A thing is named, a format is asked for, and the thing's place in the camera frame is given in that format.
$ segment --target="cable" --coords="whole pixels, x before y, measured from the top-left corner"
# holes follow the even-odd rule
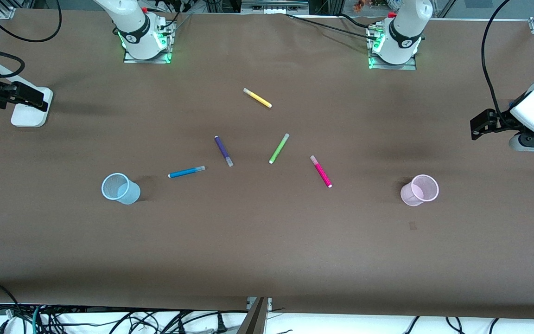
[[[356,26],[358,26],[358,27],[360,27],[360,28],[366,28],[366,29],[368,28],[368,25],[362,25],[362,23],[359,23],[359,22],[355,21],[355,20],[352,19],[349,15],[346,15],[346,14],[344,14],[344,13],[337,13],[337,14],[335,14],[335,16],[338,16],[338,17],[345,17],[346,19],[349,19],[349,21],[350,21],[351,23],[353,23],[354,25],[356,25]]]
[[[174,16],[174,18],[169,22],[167,23],[166,25],[164,26],[161,26],[160,29],[164,29],[166,27],[169,27],[170,25],[172,25],[172,23],[176,22],[176,19],[178,19],[178,15],[180,14],[180,12],[176,12],[176,15]]]
[[[0,74],[0,78],[11,78],[11,77],[14,77],[14,76],[17,76],[18,74],[20,74],[24,68],[26,67],[26,63],[24,63],[24,61],[22,59],[20,59],[20,57],[17,57],[15,55],[10,55],[9,53],[5,53],[3,51],[0,51],[0,56],[2,57],[6,57],[6,58],[9,58],[9,59],[13,59],[15,61],[17,61],[19,63],[19,68],[9,74]]]
[[[132,334],[133,331],[139,326],[139,325],[144,325],[144,326],[149,326],[149,327],[152,327],[155,329],[155,334],[157,334],[157,332],[159,332],[159,322],[157,321],[157,319],[154,317],[154,313],[156,312],[151,312],[151,313],[146,313],[146,316],[143,318],[143,319],[139,319],[138,317],[135,317],[135,319],[137,319],[137,322],[136,323],[131,323],[131,328],[129,329],[129,334]],[[148,323],[146,321],[146,319],[148,319],[149,317],[151,317],[152,319],[155,320],[155,323],[157,324],[156,326],[153,326],[151,325],[150,323]]]
[[[492,332],[494,332],[494,325],[496,324],[496,322],[498,322],[499,319],[500,318],[496,318],[491,322],[491,325],[489,326],[489,333],[488,334],[492,334]]]
[[[498,116],[500,117],[500,120],[504,123],[504,126],[506,126],[509,129],[513,130],[520,130],[521,127],[513,127],[506,121],[506,118],[504,118],[504,115],[500,111],[500,107],[498,106],[498,100],[496,99],[496,92],[494,91],[494,85],[492,85],[490,80],[490,75],[488,74],[487,67],[485,66],[485,40],[487,39],[488,32],[490,31],[490,26],[496,16],[498,15],[498,12],[500,12],[500,9],[502,9],[510,0],[504,0],[498,8],[494,11],[494,13],[489,18],[487,26],[485,26],[485,31],[483,32],[483,39],[481,40],[481,68],[483,68],[483,75],[485,76],[485,81],[488,84],[489,87],[489,93],[491,95],[492,102],[494,102],[494,108],[496,109],[496,113],[498,113]]]
[[[114,324],[114,326],[110,329],[110,332],[108,332],[108,334],[113,334],[114,330],[117,329],[117,327],[119,327],[119,325],[127,320],[127,318],[131,317],[131,315],[133,315],[133,312],[129,312],[127,313],[126,315],[124,315],[124,317],[122,317],[121,319],[119,319],[119,321],[117,321],[116,324]]]
[[[323,8],[324,8],[324,6],[325,6],[326,4],[328,4],[328,3],[329,3],[329,0],[325,1],[325,2],[324,2],[324,3],[322,4],[322,6],[320,6],[320,8],[319,8],[319,9],[317,9],[317,11],[316,11],[316,12],[314,12],[314,13],[315,13],[315,14],[318,14],[318,13],[320,13],[320,11],[322,11],[322,10],[323,10]]]
[[[180,321],[182,318],[186,317],[187,315],[190,315],[191,313],[193,313],[193,311],[180,311],[178,315],[176,315],[175,317],[172,318],[171,321],[169,321],[169,323],[161,330],[159,334],[165,334],[165,332],[167,332],[175,323],[177,323],[178,321]]]
[[[410,334],[411,333],[411,330],[413,329],[413,327],[415,326],[415,323],[417,323],[417,320],[419,318],[420,318],[419,315],[417,317],[413,318],[413,321],[411,321],[411,325],[409,326],[409,328],[407,328],[407,331],[405,332],[405,334]]]
[[[40,306],[37,306],[34,310],[34,314],[32,315],[32,334],[36,333],[36,317],[38,316],[38,310],[40,309]]]
[[[371,39],[371,40],[375,40],[376,39],[375,36],[366,36],[366,35],[358,34],[356,32],[349,32],[347,30],[343,30],[343,29],[340,29],[340,28],[335,28],[335,27],[332,27],[332,26],[323,25],[322,23],[310,21],[309,19],[303,19],[302,17],[289,15],[288,13],[285,13],[284,15],[288,16],[288,17],[291,17],[292,19],[299,19],[300,21],[312,23],[313,25],[318,25],[318,26],[321,26],[321,27],[337,30],[338,32],[345,32],[346,34],[351,34],[351,35],[354,35],[354,36],[359,36],[359,37],[366,38],[366,39]]]
[[[454,319],[456,319],[456,322],[458,323],[458,328],[454,327],[452,324],[451,324],[451,320],[448,318],[448,317],[445,317],[446,319],[446,323],[449,324],[449,326],[454,329],[455,331],[458,332],[458,334],[464,334],[463,332],[463,325],[461,325],[460,323],[460,319],[458,317],[454,317]]]
[[[116,323],[119,321],[111,321],[107,323],[59,323],[59,325],[63,327],[70,327],[70,326],[90,326],[90,327],[100,327],[100,326],[106,326],[113,323]]]
[[[187,323],[190,323],[191,321],[196,321],[198,319],[209,317],[211,315],[217,315],[218,313],[225,314],[225,313],[248,313],[248,312],[246,311],[219,311],[219,312],[206,313],[205,315],[199,315],[198,317],[194,317],[194,318],[189,319],[188,321],[183,322],[182,326],[186,325]],[[169,334],[173,334],[175,330],[178,330],[178,328],[171,330]]]
[[[175,30],[178,30],[178,28],[180,28],[182,25],[184,25],[184,23],[190,19],[191,17],[193,16],[193,13],[187,13],[187,17],[184,18],[184,20],[180,23],[180,25],[176,26],[176,28],[174,28]]]
[[[24,42],[42,43],[42,42],[46,42],[47,40],[51,40],[53,39],[53,37],[57,36],[57,34],[59,33],[59,30],[61,30],[61,23],[62,23],[61,5],[59,4],[59,0],[55,0],[55,2],[57,2],[57,11],[59,12],[59,25],[57,25],[57,29],[55,30],[55,32],[53,32],[53,34],[51,36],[48,36],[47,38],[28,39],[28,38],[24,38],[24,37],[14,34],[13,32],[7,30],[6,28],[3,28],[2,25],[0,25],[0,29],[7,32],[9,36],[12,36],[13,38],[17,38],[19,40],[23,40]]]
[[[0,290],[2,290],[8,297],[9,299],[12,300],[13,304],[16,306],[16,309],[18,310],[18,313],[20,315],[23,315],[23,312],[21,310],[21,308],[19,307],[19,303],[18,303],[18,300],[15,299],[15,297],[13,296],[13,294],[11,294],[11,292],[9,292],[9,290],[7,290],[3,285],[0,284]]]

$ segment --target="pink plastic cup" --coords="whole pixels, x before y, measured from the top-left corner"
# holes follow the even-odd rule
[[[438,197],[438,183],[430,175],[418,175],[401,189],[401,199],[409,206],[418,206]]]

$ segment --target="green marker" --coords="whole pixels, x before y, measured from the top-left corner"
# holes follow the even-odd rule
[[[271,159],[269,159],[269,163],[275,162],[275,159],[277,159],[277,156],[280,154],[282,148],[284,148],[284,145],[286,145],[286,141],[288,141],[288,138],[290,138],[290,134],[286,133],[286,135],[284,136],[284,139],[281,140],[280,144],[275,149],[275,152],[273,152]]]

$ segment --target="marker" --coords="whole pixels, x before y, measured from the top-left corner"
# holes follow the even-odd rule
[[[232,162],[232,159],[229,158],[228,151],[226,150],[224,144],[222,144],[222,141],[217,135],[214,137],[214,140],[216,141],[216,144],[218,144],[218,148],[220,149],[220,152],[222,152],[224,159],[226,159],[226,162],[228,163],[228,165],[232,167],[234,163]]]
[[[277,156],[280,154],[282,148],[284,148],[284,145],[286,145],[286,141],[288,141],[288,138],[290,138],[290,134],[286,133],[286,135],[284,136],[284,139],[281,140],[280,144],[275,149],[275,152],[273,152],[271,159],[269,159],[269,163],[275,162],[275,159],[277,159]]]
[[[259,101],[260,103],[262,103],[265,107],[267,108],[271,108],[271,103],[265,101],[265,99],[263,99],[263,97],[260,97],[259,95],[253,93],[252,91],[249,91],[248,89],[243,89],[244,93],[247,93],[248,95],[250,95],[250,97],[254,98],[255,100]]]
[[[314,156],[310,156],[310,160],[312,160],[312,163],[314,164],[314,167],[318,171],[320,178],[324,180],[325,186],[327,186],[327,188],[331,188],[331,186],[333,185],[331,184],[331,181],[327,177],[327,174],[324,172],[323,168],[320,166],[320,163],[318,163],[318,161],[316,160],[316,158],[314,158]]]
[[[168,175],[168,177],[169,178],[177,178],[177,177],[182,177],[183,175],[193,174],[193,173],[197,173],[197,172],[201,172],[201,171],[205,171],[205,166],[194,167],[194,168],[185,169],[184,171],[178,171],[178,172],[170,173]]]

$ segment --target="black cable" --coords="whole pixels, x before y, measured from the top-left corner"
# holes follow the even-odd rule
[[[174,16],[174,18],[169,22],[167,23],[166,25],[164,26],[161,26],[160,29],[164,29],[166,27],[169,27],[170,25],[172,25],[172,23],[176,22],[176,19],[178,19],[178,15],[180,14],[180,12],[176,12],[176,15]]]
[[[4,323],[0,325],[0,334],[4,334],[6,332],[6,327],[8,323],[9,323],[9,319],[4,321]]]
[[[410,334],[411,333],[411,330],[413,330],[413,327],[415,326],[415,323],[417,323],[417,320],[420,318],[420,316],[418,315],[417,317],[413,318],[413,321],[411,321],[411,325],[409,326],[409,328],[407,329],[407,331],[405,332],[405,334]]]
[[[159,332],[159,322],[157,321],[157,319],[154,317],[154,313],[156,312],[151,312],[151,313],[146,313],[146,316],[143,318],[143,319],[139,319],[138,317],[135,317],[135,319],[137,320],[136,323],[131,323],[131,328],[129,329],[129,334],[132,334],[134,332],[134,330],[139,326],[139,325],[143,325],[144,327],[145,326],[149,326],[151,328],[154,328],[155,329],[155,332],[154,334],[157,334],[157,332]],[[151,317],[152,319],[155,320],[155,322],[158,324],[157,326],[153,326],[151,325],[150,323],[148,323],[146,321],[146,319],[148,319],[149,317]]]
[[[494,325],[496,324],[496,322],[498,322],[499,319],[500,318],[496,318],[491,322],[491,325],[489,326],[489,334],[492,334],[492,332],[494,332]]]
[[[57,29],[55,30],[55,32],[53,32],[53,34],[51,36],[48,36],[47,38],[28,39],[28,38],[24,38],[24,37],[14,34],[13,32],[7,30],[6,28],[3,28],[2,25],[0,25],[0,29],[7,32],[9,36],[12,36],[13,38],[17,38],[19,40],[23,40],[24,42],[42,43],[42,42],[46,42],[47,40],[51,40],[53,39],[53,37],[57,36],[57,34],[59,33],[59,30],[61,30],[61,23],[62,23],[61,6],[59,5],[59,0],[55,0],[55,2],[57,2],[57,11],[59,12],[59,24],[57,25]]]
[[[169,321],[169,323],[161,330],[159,334],[165,334],[165,332],[167,332],[172,326],[174,326],[175,323],[182,320],[182,318],[186,317],[187,315],[190,315],[191,313],[193,313],[193,311],[189,311],[189,310],[180,311],[178,315],[176,315],[175,317],[172,318],[171,321]]]
[[[449,324],[452,329],[458,332],[458,334],[464,334],[463,325],[461,325],[460,319],[458,317],[454,317],[454,319],[456,319],[456,322],[458,323],[458,328],[454,327],[453,324],[451,324],[451,320],[448,317],[445,317],[446,323]]]
[[[496,18],[496,16],[498,15],[498,12],[500,12],[500,9],[502,9],[508,2],[510,2],[510,0],[504,0],[504,2],[502,2],[498,6],[498,8],[496,8],[494,13],[489,18],[487,26],[485,26],[485,31],[483,32],[483,39],[481,40],[481,68],[483,69],[483,75],[485,76],[485,81],[488,84],[489,93],[491,95],[492,102],[494,102],[494,108],[496,109],[496,113],[498,113],[500,120],[502,121],[502,123],[504,123],[504,126],[506,126],[507,128],[513,129],[513,130],[520,130],[521,129],[520,126],[513,127],[512,125],[510,125],[510,123],[506,121],[506,118],[504,118],[504,115],[500,111],[500,107],[498,106],[498,100],[496,99],[496,92],[494,91],[494,85],[492,85],[491,83],[490,75],[488,74],[488,70],[485,65],[485,40],[487,39],[488,32],[490,31],[490,26],[492,22],[494,21],[494,19]]]
[[[108,332],[108,334],[113,334],[114,330],[117,329],[117,327],[119,327],[119,325],[127,320],[129,317],[131,317],[131,315],[133,315],[134,312],[129,312],[127,313],[126,315],[124,315],[124,317],[122,317],[121,319],[119,319],[119,321],[117,321],[116,324],[114,324],[114,326],[110,329],[110,332]]]
[[[17,299],[15,299],[15,297],[13,296],[13,294],[11,294],[11,292],[9,292],[9,290],[7,290],[3,285],[0,284],[0,290],[2,290],[8,297],[9,299],[12,300],[13,304],[15,305],[18,313],[20,315],[23,315],[23,312],[22,312],[22,309],[19,307],[19,302]]]
[[[338,17],[345,17],[346,19],[349,19],[349,21],[351,23],[353,23],[354,25],[358,26],[358,27],[361,27],[361,28],[368,28],[368,25],[362,25],[362,23],[359,23],[357,21],[355,21],[354,19],[352,19],[349,15],[345,15],[344,13],[338,13],[338,14],[335,14],[335,16],[338,16]]]
[[[24,63],[24,61],[22,59],[20,59],[20,57],[17,57],[15,55],[10,55],[9,53],[5,53],[3,51],[0,51],[0,56],[2,57],[6,57],[6,58],[9,58],[9,59],[13,59],[15,61],[17,61],[19,63],[19,68],[9,74],[0,74],[0,78],[11,78],[11,77],[14,77],[14,76],[17,76],[18,74],[20,74],[24,68],[26,67],[26,63]]]
[[[212,315],[217,315],[218,313],[225,314],[225,313],[248,313],[248,312],[246,311],[218,311],[218,312],[207,313],[205,315],[199,315],[198,317],[194,317],[194,318],[189,319],[188,321],[183,322],[182,326],[186,325],[187,323],[190,323],[191,321],[196,321],[201,318],[210,317]],[[175,330],[178,330],[178,328],[171,330],[169,334],[173,334]]]
[[[312,23],[313,25],[318,25],[318,26],[321,26],[321,27],[337,30],[338,32],[345,32],[346,34],[351,34],[351,35],[354,35],[354,36],[359,36],[359,37],[366,38],[366,39],[371,39],[371,40],[375,40],[376,39],[375,36],[366,36],[366,35],[358,34],[356,32],[349,32],[347,30],[343,30],[343,29],[340,29],[340,28],[335,28],[335,27],[332,27],[332,26],[323,25],[322,23],[310,21],[309,19],[303,19],[302,17],[296,17],[294,15],[289,15],[288,13],[285,13],[284,15],[288,16],[288,17],[291,17],[292,19],[299,19],[300,21]]]
[[[59,325],[63,326],[63,327],[70,327],[70,326],[89,326],[89,327],[100,327],[100,326],[106,326],[106,325],[110,325],[112,323],[116,323],[116,322],[119,322],[119,321],[111,321],[111,322],[107,322],[107,323],[59,323]]]

